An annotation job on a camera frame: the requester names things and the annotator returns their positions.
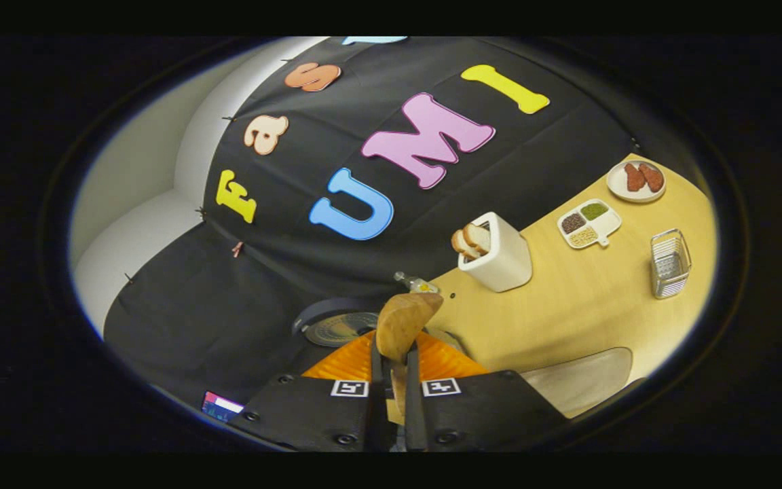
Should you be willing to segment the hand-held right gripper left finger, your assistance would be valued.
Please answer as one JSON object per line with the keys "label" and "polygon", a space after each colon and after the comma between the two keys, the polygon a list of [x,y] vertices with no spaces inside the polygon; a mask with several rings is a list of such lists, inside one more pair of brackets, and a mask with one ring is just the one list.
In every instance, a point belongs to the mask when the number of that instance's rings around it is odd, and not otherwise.
{"label": "hand-held right gripper left finger", "polygon": [[369,332],[303,374],[278,374],[245,405],[245,431],[299,452],[390,448],[387,374]]}

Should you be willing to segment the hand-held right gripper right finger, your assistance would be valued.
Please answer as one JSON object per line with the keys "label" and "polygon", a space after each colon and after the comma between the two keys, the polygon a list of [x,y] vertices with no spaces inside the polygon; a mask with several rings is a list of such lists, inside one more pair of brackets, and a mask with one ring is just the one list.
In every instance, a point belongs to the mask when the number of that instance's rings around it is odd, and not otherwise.
{"label": "hand-held right gripper right finger", "polygon": [[407,451],[527,451],[568,426],[518,372],[488,372],[428,334],[419,334],[407,368]]}

